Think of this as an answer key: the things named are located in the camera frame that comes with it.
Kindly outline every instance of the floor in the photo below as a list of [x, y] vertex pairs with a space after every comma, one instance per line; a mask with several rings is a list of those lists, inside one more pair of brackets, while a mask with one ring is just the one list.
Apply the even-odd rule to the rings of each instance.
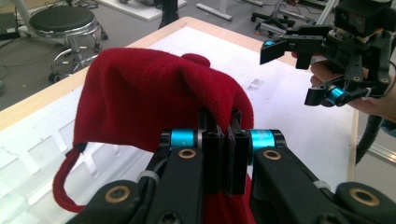
[[[276, 0], [263, 0], [263, 2], [265, 4], [263, 7], [257, 7], [242, 0], [228, 1], [227, 13], [233, 16], [232, 21], [226, 21], [196, 7], [197, 3], [203, 3], [218, 9], [219, 1], [213, 0], [187, 0], [187, 5], [179, 10], [178, 15], [179, 17], [194, 17], [264, 41], [267, 39], [267, 33], [257, 34], [255, 31], [257, 22], [250, 20], [251, 13], [254, 11], [263, 12], [267, 15], [272, 13]], [[312, 5], [306, 5], [304, 2], [299, 7], [290, 6], [284, 2], [284, 7], [288, 11], [301, 12], [312, 19], [317, 19], [322, 10], [321, 7], [312, 7]], [[161, 19], [150, 22], [142, 21], [103, 5], [99, 5], [92, 12], [104, 26], [109, 37], [108, 40], [99, 40], [103, 49], [125, 47], [156, 31], [161, 22]], [[332, 16], [330, 16], [328, 22], [332, 22]], [[92, 45], [93, 43], [90, 37], [83, 37], [80, 41], [83, 45]], [[7, 42], [0, 41], [0, 80], [6, 84], [4, 93], [0, 96], [0, 110], [50, 86], [51, 83], [48, 80], [50, 64], [53, 58], [63, 49], [61, 44], [38, 37], [23, 37], [4, 45]], [[364, 129], [365, 119], [366, 116], [361, 114], [359, 135], [362, 134]], [[396, 151], [396, 139], [384, 133], [379, 134], [375, 143]], [[394, 163], [384, 161], [370, 153], [357, 166], [355, 179], [381, 190], [396, 201], [396, 192], [394, 191], [394, 186], [396, 186], [395, 170]]]

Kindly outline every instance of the red knit fabric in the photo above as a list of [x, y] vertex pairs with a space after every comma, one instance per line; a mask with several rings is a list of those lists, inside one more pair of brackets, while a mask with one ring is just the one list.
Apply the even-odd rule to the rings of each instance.
[[[225, 132], [233, 108], [242, 112], [243, 129], [253, 127], [253, 111], [243, 89], [231, 77], [211, 69], [196, 54], [181, 57], [152, 49], [107, 49], [90, 66], [78, 104], [74, 148], [54, 178], [55, 201], [79, 212], [64, 182], [78, 158], [78, 144], [102, 142], [155, 151], [161, 133], [197, 128], [206, 107]], [[243, 196], [206, 195], [205, 223], [254, 223]]]

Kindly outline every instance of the stool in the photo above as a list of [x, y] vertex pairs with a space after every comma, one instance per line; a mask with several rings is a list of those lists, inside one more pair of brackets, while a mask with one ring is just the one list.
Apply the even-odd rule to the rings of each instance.
[[[66, 45], [70, 48], [60, 53], [53, 61], [49, 81], [55, 83], [63, 77], [68, 77], [82, 68], [90, 65], [97, 53], [101, 51], [100, 45], [93, 35], [95, 45], [95, 54], [91, 57], [84, 58], [81, 50], [86, 49], [78, 44], [77, 37], [81, 35], [92, 35], [100, 24], [94, 14], [82, 7], [50, 7], [37, 12], [29, 20], [31, 27], [39, 36], [49, 38], [63, 38]], [[61, 72], [57, 65], [68, 62], [60, 62], [62, 56], [73, 54], [72, 69], [70, 73]]]

